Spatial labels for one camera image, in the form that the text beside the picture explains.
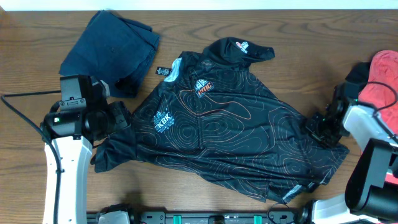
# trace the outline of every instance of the folded dark blue fabric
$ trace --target folded dark blue fabric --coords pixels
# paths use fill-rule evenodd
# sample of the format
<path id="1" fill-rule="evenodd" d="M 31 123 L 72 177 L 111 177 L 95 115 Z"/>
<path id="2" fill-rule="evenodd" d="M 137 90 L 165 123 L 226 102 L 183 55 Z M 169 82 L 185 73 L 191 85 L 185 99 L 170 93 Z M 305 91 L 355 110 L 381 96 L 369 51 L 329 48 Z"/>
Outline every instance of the folded dark blue fabric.
<path id="1" fill-rule="evenodd" d="M 159 35 L 137 21 L 98 11 L 61 64 L 61 75 L 96 76 L 111 96 L 131 98 L 150 68 Z"/>

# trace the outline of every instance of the pink cloth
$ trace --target pink cloth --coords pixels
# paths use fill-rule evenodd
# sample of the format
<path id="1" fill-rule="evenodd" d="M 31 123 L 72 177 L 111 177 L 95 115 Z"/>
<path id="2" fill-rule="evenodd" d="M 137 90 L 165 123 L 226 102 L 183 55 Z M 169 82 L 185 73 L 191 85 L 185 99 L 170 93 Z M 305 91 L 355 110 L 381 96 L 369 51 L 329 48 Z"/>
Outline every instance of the pink cloth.
<path id="1" fill-rule="evenodd" d="M 398 52 L 383 50 L 377 53 L 371 62 L 369 82 L 388 84 L 398 91 Z M 378 84 L 367 84 L 359 94 L 359 100 L 372 103 L 377 108 L 386 106 L 395 100 L 388 88 Z M 381 118 L 393 131 L 398 133 L 398 103 L 380 111 Z"/>

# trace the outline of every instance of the green strip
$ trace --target green strip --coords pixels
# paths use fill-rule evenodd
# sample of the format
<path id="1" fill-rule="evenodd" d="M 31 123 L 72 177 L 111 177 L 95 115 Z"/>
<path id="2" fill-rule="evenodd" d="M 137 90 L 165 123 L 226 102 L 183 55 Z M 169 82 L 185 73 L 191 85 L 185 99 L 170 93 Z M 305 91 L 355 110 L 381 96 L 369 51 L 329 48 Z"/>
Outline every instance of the green strip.
<path id="1" fill-rule="evenodd" d="M 254 216 L 254 224 L 262 224 L 262 216 L 255 215 Z"/>
<path id="2" fill-rule="evenodd" d="M 181 224 L 181 215 L 173 216 L 173 224 Z"/>

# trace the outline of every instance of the black label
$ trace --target black label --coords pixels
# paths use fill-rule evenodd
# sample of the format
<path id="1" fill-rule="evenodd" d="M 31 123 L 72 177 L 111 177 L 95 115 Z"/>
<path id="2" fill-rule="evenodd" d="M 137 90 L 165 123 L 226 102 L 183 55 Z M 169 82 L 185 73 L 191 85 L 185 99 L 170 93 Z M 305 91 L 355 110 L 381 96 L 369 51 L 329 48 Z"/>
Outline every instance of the black label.
<path id="1" fill-rule="evenodd" d="M 171 68 L 164 68 L 164 67 L 157 67 L 156 69 L 156 75 L 164 75 L 167 76 L 172 72 Z"/>

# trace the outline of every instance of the wooden table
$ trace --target wooden table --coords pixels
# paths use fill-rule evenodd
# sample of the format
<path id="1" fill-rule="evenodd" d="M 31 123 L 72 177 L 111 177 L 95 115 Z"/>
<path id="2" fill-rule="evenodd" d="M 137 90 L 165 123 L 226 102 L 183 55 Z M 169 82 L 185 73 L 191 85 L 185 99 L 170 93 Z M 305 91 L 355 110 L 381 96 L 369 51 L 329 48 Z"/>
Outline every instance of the wooden table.
<path id="1" fill-rule="evenodd" d="M 123 17 L 153 27 L 162 37 L 152 68 L 136 99 L 123 99 L 134 109 L 163 77 L 181 51 L 201 52 L 227 36 L 273 47 L 276 58 L 255 63 L 251 71 L 282 101 L 306 116 L 324 110 L 333 87 L 351 67 L 384 49 L 398 50 L 396 11 L 121 11 Z M 0 17 L 0 94 L 59 90 L 58 69 L 95 12 L 7 12 Z M 60 95 L 10 99 L 39 124 Z M 41 223 L 46 187 L 46 159 L 40 136 L 0 104 L 0 223 Z M 329 198 L 345 191 L 359 158 L 351 149 L 327 186 L 297 196 L 290 206 Z M 136 161 L 112 171 L 88 174 L 87 207 L 97 211 L 128 202 L 138 210 L 259 211 L 261 203 L 206 182 L 195 174 Z"/>

